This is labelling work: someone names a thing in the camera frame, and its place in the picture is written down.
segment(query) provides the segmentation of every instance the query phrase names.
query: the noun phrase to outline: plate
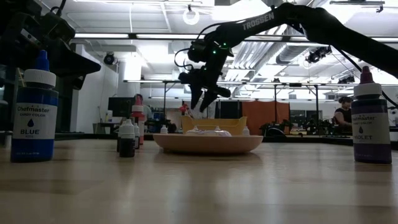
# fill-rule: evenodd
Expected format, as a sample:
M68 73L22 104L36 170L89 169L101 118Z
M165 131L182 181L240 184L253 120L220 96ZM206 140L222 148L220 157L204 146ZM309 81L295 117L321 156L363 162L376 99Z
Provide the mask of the plate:
M204 154L240 154L257 148L262 136L187 136L154 134L155 142L167 151Z

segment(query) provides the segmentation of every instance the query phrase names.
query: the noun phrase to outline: table surface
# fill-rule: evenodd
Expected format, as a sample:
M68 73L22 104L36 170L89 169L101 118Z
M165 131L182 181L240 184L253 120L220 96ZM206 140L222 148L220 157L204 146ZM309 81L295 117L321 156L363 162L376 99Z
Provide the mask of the table surface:
M59 141L53 161L30 164L0 149L1 223L398 223L397 165L355 163L349 146L263 143L209 157L146 141L134 158L115 147Z

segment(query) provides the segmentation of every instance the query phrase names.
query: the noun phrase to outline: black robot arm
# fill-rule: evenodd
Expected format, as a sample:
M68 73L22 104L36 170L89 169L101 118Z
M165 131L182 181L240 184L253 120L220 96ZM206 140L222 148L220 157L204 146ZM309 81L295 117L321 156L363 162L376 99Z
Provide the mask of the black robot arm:
M227 56L233 56L231 48L252 35L282 24L293 27L311 42L332 45L398 78L396 49L345 27L323 8L284 3L260 16L220 24L203 40L192 42L188 50L189 59L206 64L201 69L192 69L189 73L181 73L179 76L182 83L190 84L191 107L194 108L198 103L203 93L202 88L207 91L200 111L203 111L218 95L230 97L231 92L218 87L216 82L222 74L221 69Z

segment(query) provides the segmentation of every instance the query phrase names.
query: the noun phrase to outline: computer monitor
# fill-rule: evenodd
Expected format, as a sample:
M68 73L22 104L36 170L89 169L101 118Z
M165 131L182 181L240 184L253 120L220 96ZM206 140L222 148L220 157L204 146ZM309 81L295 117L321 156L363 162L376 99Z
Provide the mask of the computer monitor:
M129 118L131 106L136 103L134 97L109 97L108 110L111 110L114 117Z

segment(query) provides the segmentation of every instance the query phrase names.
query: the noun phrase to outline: blue food coloring bottle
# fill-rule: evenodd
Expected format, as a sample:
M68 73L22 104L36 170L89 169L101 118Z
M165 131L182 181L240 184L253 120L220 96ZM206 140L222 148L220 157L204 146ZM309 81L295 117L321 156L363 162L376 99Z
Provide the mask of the blue food coloring bottle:
M387 101L380 99L381 85L373 82L368 66L363 67L354 95L357 100L351 104L351 117L355 161L391 164Z
M40 51L35 68L24 73L26 87L19 88L11 162L39 162L52 159L57 122L57 77L49 72L47 52Z

